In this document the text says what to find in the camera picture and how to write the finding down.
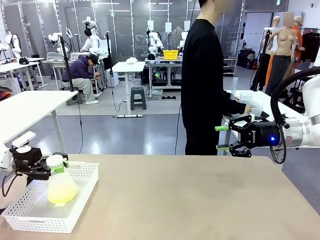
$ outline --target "clear plastic cup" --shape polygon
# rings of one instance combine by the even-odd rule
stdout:
[[[243,103],[243,104],[250,104],[252,102],[252,94],[251,93],[241,93],[239,102]]]

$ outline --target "white plastic basket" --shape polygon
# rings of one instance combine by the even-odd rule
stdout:
[[[65,206],[57,207],[48,201],[47,181],[34,180],[1,216],[13,230],[71,233],[98,181],[98,166],[98,163],[69,162],[68,172],[78,186],[78,193]]]

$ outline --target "yellow container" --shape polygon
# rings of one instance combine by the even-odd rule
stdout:
[[[164,60],[177,60],[178,59],[178,50],[163,50]]]

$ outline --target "white sneaker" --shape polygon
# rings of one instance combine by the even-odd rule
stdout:
[[[97,99],[98,97],[100,97],[101,92],[99,92],[98,94],[93,94],[93,95],[94,95],[94,97]]]
[[[98,100],[93,100],[93,101],[86,101],[85,104],[98,104]]]

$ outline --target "stool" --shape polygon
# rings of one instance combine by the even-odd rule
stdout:
[[[141,99],[135,99],[135,95],[141,95]],[[131,88],[131,110],[134,110],[135,107],[142,107],[143,110],[147,109],[145,90],[143,87],[132,87]]]
[[[73,96],[72,98],[70,98],[68,101],[66,101],[66,105],[67,106],[70,106],[72,104],[78,104],[78,99],[79,99],[79,104],[82,104],[82,99],[81,99],[81,95],[80,95],[80,92],[79,92],[79,89],[77,87],[74,87],[73,88],[75,91],[78,91],[77,95],[76,96]],[[71,88],[70,87],[64,87],[64,90],[65,91],[70,91]]]

